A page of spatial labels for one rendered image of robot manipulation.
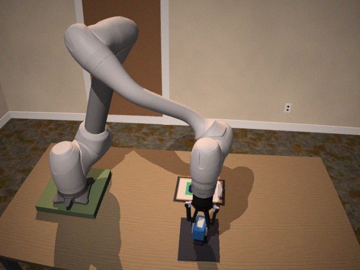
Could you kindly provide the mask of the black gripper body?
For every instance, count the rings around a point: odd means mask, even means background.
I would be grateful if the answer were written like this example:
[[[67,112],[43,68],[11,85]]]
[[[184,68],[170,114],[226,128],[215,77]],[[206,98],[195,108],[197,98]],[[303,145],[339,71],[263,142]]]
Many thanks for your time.
[[[203,198],[196,197],[193,194],[191,205],[195,209],[196,209],[197,206],[199,206],[200,207],[199,212],[204,212],[203,207],[206,207],[207,211],[209,211],[210,209],[213,208],[213,205],[214,205],[213,204],[213,196],[210,197],[210,198],[203,199]]]

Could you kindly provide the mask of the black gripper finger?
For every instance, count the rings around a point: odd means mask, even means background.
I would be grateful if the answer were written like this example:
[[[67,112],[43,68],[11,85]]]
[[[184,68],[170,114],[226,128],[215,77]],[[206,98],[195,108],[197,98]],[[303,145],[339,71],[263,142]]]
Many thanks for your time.
[[[215,217],[217,212],[219,212],[219,205],[215,206],[213,205],[213,217],[212,220],[210,220],[210,216],[209,216],[209,211],[207,212],[206,207],[203,207],[203,211],[204,211],[204,215],[205,215],[205,221],[206,221],[206,227],[205,227],[205,236],[207,235],[208,229],[209,229],[209,225],[214,225],[215,222]]]
[[[192,227],[192,231],[193,231],[193,228],[194,228],[194,224],[195,224],[195,220],[196,220],[196,216],[197,216],[197,214],[198,214],[198,211],[199,211],[199,209],[200,209],[200,207],[199,206],[197,206],[196,207],[196,210],[195,210],[195,212],[194,212],[194,215],[193,215],[193,217],[191,217],[191,202],[192,201],[188,201],[188,200],[186,200],[186,202],[185,202],[185,207],[186,207],[186,213],[187,213],[187,221],[189,222],[191,222],[191,227]]]

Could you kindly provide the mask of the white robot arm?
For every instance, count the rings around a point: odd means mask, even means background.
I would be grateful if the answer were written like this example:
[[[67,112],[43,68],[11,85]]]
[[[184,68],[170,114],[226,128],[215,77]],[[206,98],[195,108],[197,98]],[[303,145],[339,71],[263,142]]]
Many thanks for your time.
[[[77,23],[66,30],[64,42],[68,51],[93,77],[85,121],[80,124],[75,140],[56,144],[49,154],[49,168],[58,190],[54,204],[65,203],[69,209],[72,204],[88,204],[94,179],[86,176],[113,141],[106,124],[113,91],[144,109],[182,120],[194,130],[191,191],[203,199],[214,195],[233,144],[233,130],[225,122],[206,119],[195,110],[137,84],[122,66],[137,38],[136,23],[122,16],[90,26]]]

